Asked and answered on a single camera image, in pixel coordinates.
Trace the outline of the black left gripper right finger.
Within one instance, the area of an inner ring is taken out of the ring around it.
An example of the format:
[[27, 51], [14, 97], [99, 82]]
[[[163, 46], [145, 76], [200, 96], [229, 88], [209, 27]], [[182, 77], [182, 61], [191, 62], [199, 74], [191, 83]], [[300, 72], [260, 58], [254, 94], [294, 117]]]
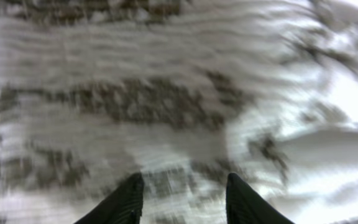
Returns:
[[227, 177], [226, 216], [228, 224], [293, 224], [236, 173]]

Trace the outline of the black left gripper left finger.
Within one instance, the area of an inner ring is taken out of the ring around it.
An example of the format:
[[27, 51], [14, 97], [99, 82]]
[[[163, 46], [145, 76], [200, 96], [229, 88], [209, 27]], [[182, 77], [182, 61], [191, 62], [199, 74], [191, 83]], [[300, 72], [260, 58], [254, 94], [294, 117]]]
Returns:
[[144, 179], [130, 175], [117, 189], [75, 224], [139, 224], [144, 205]]

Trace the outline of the white fern print dress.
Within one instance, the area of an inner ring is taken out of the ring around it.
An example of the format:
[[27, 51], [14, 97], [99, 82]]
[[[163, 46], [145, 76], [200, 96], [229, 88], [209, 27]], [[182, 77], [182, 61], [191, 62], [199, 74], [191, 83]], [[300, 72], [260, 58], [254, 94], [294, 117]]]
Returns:
[[358, 1], [0, 1], [0, 223], [227, 223], [236, 173], [358, 223]]

